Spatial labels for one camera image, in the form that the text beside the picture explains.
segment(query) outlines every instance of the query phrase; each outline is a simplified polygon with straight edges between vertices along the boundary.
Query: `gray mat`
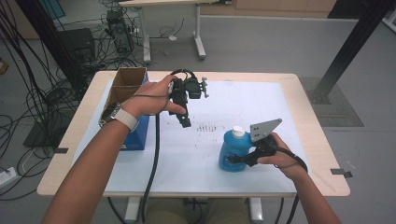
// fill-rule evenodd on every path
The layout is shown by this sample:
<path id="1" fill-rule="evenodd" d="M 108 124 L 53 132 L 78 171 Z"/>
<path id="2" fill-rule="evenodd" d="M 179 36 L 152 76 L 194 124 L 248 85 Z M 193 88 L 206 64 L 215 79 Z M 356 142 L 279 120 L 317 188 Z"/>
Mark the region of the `gray mat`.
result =
<path id="1" fill-rule="evenodd" d="M 305 91 L 313 90 L 320 81 L 317 77 L 300 77 Z M 337 85 L 329 94 L 329 105 L 315 105 L 315 114 L 322 127 L 364 127 L 361 119 Z"/>

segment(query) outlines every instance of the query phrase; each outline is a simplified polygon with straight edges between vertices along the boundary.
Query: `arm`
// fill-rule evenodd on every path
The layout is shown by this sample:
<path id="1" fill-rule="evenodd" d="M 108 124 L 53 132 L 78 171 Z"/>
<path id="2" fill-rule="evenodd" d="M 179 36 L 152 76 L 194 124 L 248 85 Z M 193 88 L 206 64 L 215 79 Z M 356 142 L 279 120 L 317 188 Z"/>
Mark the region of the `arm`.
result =
<path id="1" fill-rule="evenodd" d="M 272 136 L 280 147 L 289 149 L 279 135 L 272 133 Z M 292 165 L 295 163 L 294 159 L 284 153 L 277 152 L 275 156 L 259 158 L 257 162 L 278 165 L 285 176 L 293 181 L 308 223 L 341 223 L 303 167 Z"/>
<path id="2" fill-rule="evenodd" d="M 148 82 L 135 95 L 165 95 L 174 76 L 158 83 Z M 138 118 L 161 112 L 166 97 L 133 97 L 122 103 L 122 109 Z M 185 109 L 168 102 L 166 110 L 184 114 Z M 86 146 L 64 182 L 56 192 L 43 223 L 90 223 L 102 198 L 120 146 L 129 132 L 127 126 L 114 120 L 107 123 Z"/>

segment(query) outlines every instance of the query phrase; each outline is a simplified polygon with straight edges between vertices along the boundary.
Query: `black camera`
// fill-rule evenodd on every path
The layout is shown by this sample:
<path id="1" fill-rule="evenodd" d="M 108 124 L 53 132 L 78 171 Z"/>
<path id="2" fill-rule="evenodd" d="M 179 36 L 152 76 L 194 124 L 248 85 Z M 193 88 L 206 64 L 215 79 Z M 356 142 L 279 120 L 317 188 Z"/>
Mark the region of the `black camera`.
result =
<path id="1" fill-rule="evenodd" d="M 185 73 L 186 76 L 190 75 L 191 77 L 186 77 L 184 80 L 181 78 L 174 79 L 172 82 L 173 88 L 169 94 L 169 99 L 172 99 L 173 103 L 177 105 L 181 105 L 186 109 L 186 113 L 183 115 L 177 114 L 177 119 L 180 121 L 180 124 L 183 128 L 187 128 L 191 126 L 189 119 L 189 111 L 187 109 L 187 92 L 189 93 L 190 99 L 200 99 L 202 92 L 205 94 L 205 98 L 209 95 L 206 93 L 207 83 L 206 78 L 202 78 L 202 82 L 199 83 L 195 74 L 187 69 L 177 69 L 171 73 L 171 75 L 175 75 L 178 73 Z"/>

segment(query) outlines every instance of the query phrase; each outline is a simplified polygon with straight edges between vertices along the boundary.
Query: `watch strap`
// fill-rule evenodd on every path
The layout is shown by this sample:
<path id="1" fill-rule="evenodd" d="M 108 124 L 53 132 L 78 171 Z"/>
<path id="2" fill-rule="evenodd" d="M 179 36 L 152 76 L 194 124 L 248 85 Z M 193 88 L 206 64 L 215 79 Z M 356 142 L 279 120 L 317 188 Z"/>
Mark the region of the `watch strap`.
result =
<path id="1" fill-rule="evenodd" d="M 114 119 L 117 119 L 121 123 L 125 124 L 131 130 L 131 132 L 133 132 L 137 126 L 137 119 L 122 108 L 120 108 L 116 116 L 114 116 Z"/>

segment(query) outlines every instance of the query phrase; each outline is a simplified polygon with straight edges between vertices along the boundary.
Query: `black pole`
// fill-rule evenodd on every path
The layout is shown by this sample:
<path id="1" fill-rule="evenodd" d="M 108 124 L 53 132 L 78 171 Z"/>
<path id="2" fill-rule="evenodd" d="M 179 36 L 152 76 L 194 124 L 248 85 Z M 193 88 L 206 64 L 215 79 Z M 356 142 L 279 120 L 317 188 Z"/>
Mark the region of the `black pole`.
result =
<path id="1" fill-rule="evenodd" d="M 349 64 L 361 50 L 364 43 L 373 33 L 378 24 L 385 17 L 393 4 L 393 0 L 374 0 L 353 28 L 343 47 L 338 51 L 327 72 L 308 96 L 313 104 L 328 104 L 329 93 L 341 75 L 344 74 Z"/>
<path id="2" fill-rule="evenodd" d="M 32 24 L 40 39 L 46 45 L 55 62 L 64 72 L 73 90 L 80 100 L 88 89 L 88 83 L 80 73 L 76 62 L 72 59 L 58 31 L 39 0 L 15 0 L 27 20 Z"/>

